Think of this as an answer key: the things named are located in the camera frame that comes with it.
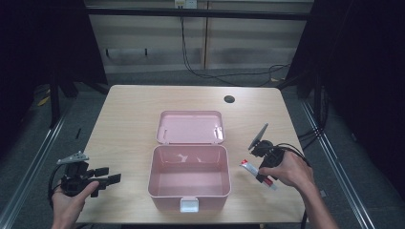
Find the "open box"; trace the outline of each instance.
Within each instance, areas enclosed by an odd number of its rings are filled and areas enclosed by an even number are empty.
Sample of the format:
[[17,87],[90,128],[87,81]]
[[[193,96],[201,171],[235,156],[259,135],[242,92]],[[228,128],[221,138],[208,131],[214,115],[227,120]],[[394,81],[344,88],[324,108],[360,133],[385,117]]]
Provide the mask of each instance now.
[[215,111],[160,115],[148,191],[160,210],[220,210],[230,193],[224,126]]

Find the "box latch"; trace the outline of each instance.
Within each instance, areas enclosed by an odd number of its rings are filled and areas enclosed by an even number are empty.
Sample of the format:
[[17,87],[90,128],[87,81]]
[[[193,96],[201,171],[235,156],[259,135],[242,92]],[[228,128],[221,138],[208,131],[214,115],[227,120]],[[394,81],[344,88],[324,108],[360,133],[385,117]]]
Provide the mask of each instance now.
[[187,197],[180,200],[180,212],[195,213],[199,212],[199,200],[197,198]]
[[216,111],[165,111],[160,114],[157,141],[160,144],[221,144],[222,115]]

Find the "black tool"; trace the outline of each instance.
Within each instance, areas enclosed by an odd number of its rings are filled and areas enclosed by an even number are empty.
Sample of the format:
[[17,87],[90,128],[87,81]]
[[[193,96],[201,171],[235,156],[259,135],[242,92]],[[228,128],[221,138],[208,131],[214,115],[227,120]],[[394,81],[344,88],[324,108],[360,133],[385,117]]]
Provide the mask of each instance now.
[[53,185],[53,178],[56,171],[62,166],[66,165],[65,174],[60,179],[60,187],[62,188],[64,194],[69,197],[74,197],[83,191],[86,186],[93,182],[98,181],[98,187],[92,192],[91,197],[96,198],[98,197],[99,190],[105,190],[107,186],[115,183],[120,183],[121,181],[121,174],[102,177],[109,174],[109,168],[99,168],[95,170],[87,170],[89,164],[84,162],[88,160],[89,157],[82,154],[80,151],[77,154],[72,156],[68,156],[64,159],[59,159],[56,164],[56,168],[53,170],[53,173],[50,178],[49,182],[49,191],[48,191],[48,198],[52,205],[52,195],[55,188],[52,188]]
[[[292,145],[289,145],[286,143],[281,143],[281,144],[274,146],[273,143],[271,143],[271,141],[268,141],[268,140],[261,141],[261,139],[266,131],[267,126],[268,126],[268,123],[265,124],[265,126],[262,128],[262,130],[253,139],[250,146],[247,148],[249,151],[252,148],[254,148],[251,153],[255,156],[263,157],[263,162],[259,166],[259,169],[263,168],[263,167],[269,167],[269,168],[277,167],[283,161],[285,151],[291,151],[291,152],[295,153],[300,158],[302,158],[309,166],[309,162],[305,159],[304,155],[298,149],[293,147]],[[266,176],[263,176],[260,174],[258,176],[256,176],[256,178],[260,182],[263,182],[265,177]]]

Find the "black curtain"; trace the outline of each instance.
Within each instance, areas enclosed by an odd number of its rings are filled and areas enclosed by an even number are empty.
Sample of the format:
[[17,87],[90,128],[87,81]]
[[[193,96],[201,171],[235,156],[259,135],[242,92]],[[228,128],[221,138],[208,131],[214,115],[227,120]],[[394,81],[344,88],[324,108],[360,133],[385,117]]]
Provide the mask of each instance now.
[[[405,3],[315,1],[289,77],[319,73],[331,103],[373,163],[405,199]],[[299,83],[302,96],[313,75]]]
[[2,149],[18,133],[37,85],[54,76],[65,94],[75,95],[74,81],[107,83],[84,8],[82,0],[0,1]]

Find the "hand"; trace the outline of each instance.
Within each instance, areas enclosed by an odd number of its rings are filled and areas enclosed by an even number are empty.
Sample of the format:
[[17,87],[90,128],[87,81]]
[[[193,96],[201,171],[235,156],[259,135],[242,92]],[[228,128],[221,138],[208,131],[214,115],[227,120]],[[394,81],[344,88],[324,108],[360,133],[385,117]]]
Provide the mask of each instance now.
[[73,228],[81,210],[83,210],[86,197],[97,187],[98,181],[93,181],[75,197],[68,197],[63,194],[59,186],[52,196],[53,201],[53,229]]
[[306,206],[312,228],[338,228],[315,185],[312,168],[295,153],[284,152],[283,161],[277,167],[261,168],[259,173],[278,177],[286,185],[298,190]]
[[314,184],[313,171],[307,163],[295,153],[285,151],[283,161],[274,168],[261,168],[259,173],[278,177],[280,181],[300,191],[306,184]]

